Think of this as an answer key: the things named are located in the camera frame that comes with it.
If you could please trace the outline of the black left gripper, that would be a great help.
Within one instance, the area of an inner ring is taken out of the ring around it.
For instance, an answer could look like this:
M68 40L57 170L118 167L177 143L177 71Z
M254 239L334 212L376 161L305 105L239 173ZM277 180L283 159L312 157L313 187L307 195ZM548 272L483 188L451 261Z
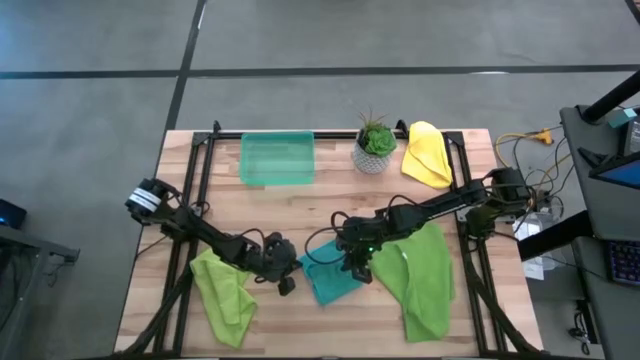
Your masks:
M288 276L301 267L295 246L280 232L269 234L265 240L261 276L269 282L279 281L279 295L287 296L296 288L295 280Z

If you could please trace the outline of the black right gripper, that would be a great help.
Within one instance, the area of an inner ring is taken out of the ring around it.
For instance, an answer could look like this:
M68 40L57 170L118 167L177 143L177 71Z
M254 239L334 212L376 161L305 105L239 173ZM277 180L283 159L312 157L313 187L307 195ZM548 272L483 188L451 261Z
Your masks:
M384 242L392 240L395 225L385 212L377 212L374 217L349 216L343 212L337 216L343 221L335 227L336 248L349 258L352 278L370 284L372 254L380 250Z

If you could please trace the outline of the teal microfiber towel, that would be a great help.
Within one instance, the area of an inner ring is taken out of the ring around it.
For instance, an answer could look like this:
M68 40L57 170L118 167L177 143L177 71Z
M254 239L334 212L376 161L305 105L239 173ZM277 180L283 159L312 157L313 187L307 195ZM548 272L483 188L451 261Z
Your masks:
M350 272L342 270L343 255L332 240L313 250L311 256L299 258L303 273L311 283L314 296L321 306L329 305L363 285Z

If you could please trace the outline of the dark green microfiber towel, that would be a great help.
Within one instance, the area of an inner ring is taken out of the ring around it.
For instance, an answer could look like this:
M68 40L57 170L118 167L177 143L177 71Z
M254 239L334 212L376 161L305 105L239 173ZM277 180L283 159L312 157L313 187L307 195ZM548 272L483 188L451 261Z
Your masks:
M370 265L400 304L407 342L440 340L448 335L455 299L454 272L439 225L427 223L404 239L385 243Z

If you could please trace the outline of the light green microfiber towel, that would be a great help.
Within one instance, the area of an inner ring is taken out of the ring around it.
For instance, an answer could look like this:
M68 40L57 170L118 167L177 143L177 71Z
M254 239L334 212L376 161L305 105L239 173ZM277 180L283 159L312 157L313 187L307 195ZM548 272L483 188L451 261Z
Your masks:
M211 249L189 266L216 339L241 348L257 310L256 300L244 287L249 274L224 263Z

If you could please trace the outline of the teal translucent plastic bin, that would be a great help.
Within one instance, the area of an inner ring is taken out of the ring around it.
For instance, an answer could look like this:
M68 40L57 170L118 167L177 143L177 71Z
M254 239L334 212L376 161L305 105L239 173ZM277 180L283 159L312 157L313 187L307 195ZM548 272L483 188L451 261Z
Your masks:
M315 177L314 134L311 131L243 134L238 173L248 186L311 184Z

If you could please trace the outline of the yellow microfiber towel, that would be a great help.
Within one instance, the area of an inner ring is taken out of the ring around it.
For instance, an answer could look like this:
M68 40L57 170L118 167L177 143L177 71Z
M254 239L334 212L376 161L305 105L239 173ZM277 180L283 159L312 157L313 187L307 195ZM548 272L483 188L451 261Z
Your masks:
M449 157L439 129L425 121L410 126L401 172L434 189L452 184Z

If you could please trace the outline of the succulent in patterned pot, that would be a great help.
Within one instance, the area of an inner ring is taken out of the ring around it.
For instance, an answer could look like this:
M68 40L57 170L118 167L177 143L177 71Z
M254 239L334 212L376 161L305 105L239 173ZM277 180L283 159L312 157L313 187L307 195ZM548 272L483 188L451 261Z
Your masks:
M397 147L393 130L383 123L385 115L374 117L373 110L368 113L359 112L358 118L363 122L359 130L352 160L355 167L366 174L383 172L391 161L391 155Z

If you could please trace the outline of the grey operator desk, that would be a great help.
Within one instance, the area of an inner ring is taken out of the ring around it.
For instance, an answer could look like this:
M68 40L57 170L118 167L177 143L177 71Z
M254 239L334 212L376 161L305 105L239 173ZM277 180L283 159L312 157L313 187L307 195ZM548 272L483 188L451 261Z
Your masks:
M605 250L611 241L640 241L640 190L592 179L591 167L579 155L583 147L613 154L619 135L606 124L584 122L574 107L560 110L565 137L591 224L591 233L572 242L582 268L584 286L593 310L606 360L640 360L640 286L626 286L607 278Z

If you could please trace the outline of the grey side desk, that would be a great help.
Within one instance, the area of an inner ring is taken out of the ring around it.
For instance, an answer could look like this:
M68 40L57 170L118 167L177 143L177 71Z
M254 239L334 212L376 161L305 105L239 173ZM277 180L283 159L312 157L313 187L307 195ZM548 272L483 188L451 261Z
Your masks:
M0 360L15 358L19 337L51 258L57 256L63 264L74 264L79 254L78 248L0 225Z

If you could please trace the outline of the backlit keyboard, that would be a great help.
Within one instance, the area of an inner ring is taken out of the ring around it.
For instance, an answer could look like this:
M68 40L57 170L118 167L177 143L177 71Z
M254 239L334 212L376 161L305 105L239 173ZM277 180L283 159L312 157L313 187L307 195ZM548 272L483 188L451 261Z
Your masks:
M640 286L640 242L608 241L605 258L613 282Z

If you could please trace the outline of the blue screen monitor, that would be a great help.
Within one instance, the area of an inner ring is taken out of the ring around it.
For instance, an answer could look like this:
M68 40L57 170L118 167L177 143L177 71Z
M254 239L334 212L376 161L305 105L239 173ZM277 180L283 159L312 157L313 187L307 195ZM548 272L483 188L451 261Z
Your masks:
M592 169L589 177L640 190L640 152L609 160Z

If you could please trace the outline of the black device with blue light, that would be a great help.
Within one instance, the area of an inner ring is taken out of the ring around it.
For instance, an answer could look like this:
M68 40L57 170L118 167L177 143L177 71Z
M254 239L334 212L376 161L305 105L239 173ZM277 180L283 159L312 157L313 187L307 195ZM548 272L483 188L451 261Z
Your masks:
M0 199L0 226L21 229L26 219L27 211L9 201Z

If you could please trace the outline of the small teal box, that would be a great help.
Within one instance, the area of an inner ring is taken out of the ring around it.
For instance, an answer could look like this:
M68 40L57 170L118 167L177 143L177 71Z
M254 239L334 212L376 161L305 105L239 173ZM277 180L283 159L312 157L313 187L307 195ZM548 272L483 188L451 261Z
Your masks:
M634 108L614 110L607 115L606 123L613 129L620 128L638 116Z

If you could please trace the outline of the black round pole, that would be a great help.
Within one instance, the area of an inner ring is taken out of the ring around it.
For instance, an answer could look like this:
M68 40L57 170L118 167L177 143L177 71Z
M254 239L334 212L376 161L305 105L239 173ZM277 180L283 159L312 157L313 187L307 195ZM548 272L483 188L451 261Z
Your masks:
M581 112L581 117L585 122L594 124L638 92L640 92L640 70L588 106Z

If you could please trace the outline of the black aluminium table frame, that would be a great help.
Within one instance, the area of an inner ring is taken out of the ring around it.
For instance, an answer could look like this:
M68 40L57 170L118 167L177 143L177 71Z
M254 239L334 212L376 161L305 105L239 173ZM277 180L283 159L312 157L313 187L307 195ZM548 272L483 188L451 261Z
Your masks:
M370 216L395 194L425 200L434 190L400 172L395 155L379 175L357 171L351 154L352 130L316 134L314 181L309 185L248 187L239 177L241 132L176 130L164 138L156 176L183 191L191 202L209 204L206 219L229 232L278 231L297 247L319 242L336 210ZM232 360L247 358L473 358L520 355L519 343L541 349L541 338L516 243L499 237L472 256L481 283L512 323L505 331L466 283L465 241L455 215L440 219L452 254L456 297L451 329L440 341L410 344L404 338L401 309L384 286L373 282L327 306L319 306L301 272L296 288L280 296L275 285L249 281L258 308L244 344L233 349L219 343L209 326L200 295L184 286L151 343L142 352L131 345L173 288L184 265L196 254L188 243L172 245L155 228L140 238L142 256L133 266L127 300L114 347L116 360Z

